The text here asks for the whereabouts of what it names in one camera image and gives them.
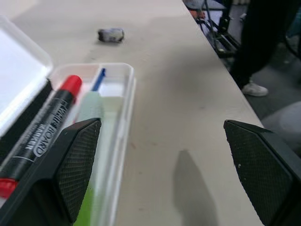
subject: black marker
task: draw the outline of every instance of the black marker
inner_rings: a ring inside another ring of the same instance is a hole
[[[0,172],[0,196],[8,198],[32,163],[51,147],[81,84],[79,76],[70,75],[49,104],[38,113]]]

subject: white table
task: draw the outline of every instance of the white table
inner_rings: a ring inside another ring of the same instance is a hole
[[[42,0],[13,19],[55,65],[125,62],[137,90],[116,226],[261,226],[223,130],[261,125],[181,0]],[[122,27],[119,46],[96,31]]]

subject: shoe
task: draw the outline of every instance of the shoe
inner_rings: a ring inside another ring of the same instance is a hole
[[[243,94],[251,95],[251,96],[254,96],[254,97],[263,97],[263,96],[266,96],[269,93],[267,88],[259,86],[255,83],[253,83],[252,81],[249,82],[248,84],[246,84],[241,89],[241,91],[243,92]]]

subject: black pants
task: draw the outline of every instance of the black pants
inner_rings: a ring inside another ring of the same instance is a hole
[[[300,0],[251,0],[241,34],[241,48],[230,70],[239,88],[272,56],[293,20]]]

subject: case lid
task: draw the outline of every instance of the case lid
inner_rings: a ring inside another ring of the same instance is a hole
[[[0,137],[46,85],[50,56],[0,16]]]

